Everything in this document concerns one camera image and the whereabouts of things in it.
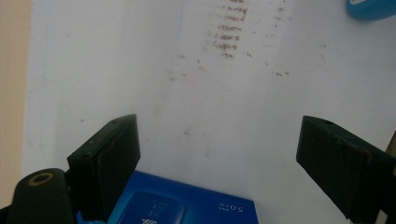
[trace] blue container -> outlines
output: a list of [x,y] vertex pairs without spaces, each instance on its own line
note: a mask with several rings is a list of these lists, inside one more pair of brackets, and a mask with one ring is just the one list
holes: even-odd
[[350,16],[362,21],[377,21],[396,14],[396,0],[346,0]]

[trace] beige wall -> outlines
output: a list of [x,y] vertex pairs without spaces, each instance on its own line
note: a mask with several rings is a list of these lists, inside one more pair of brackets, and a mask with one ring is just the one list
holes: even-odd
[[21,178],[30,0],[0,0],[0,208]]

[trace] white surface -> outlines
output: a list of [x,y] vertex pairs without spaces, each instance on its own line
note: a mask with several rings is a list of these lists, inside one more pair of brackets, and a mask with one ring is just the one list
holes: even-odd
[[22,175],[136,113],[139,170],[253,199],[260,223],[347,223],[295,161],[301,119],[386,148],[396,18],[344,4],[34,0]]

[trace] blue box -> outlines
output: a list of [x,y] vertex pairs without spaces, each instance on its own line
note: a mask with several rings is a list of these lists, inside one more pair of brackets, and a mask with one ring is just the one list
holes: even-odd
[[135,171],[107,223],[258,224],[259,221],[251,200]]

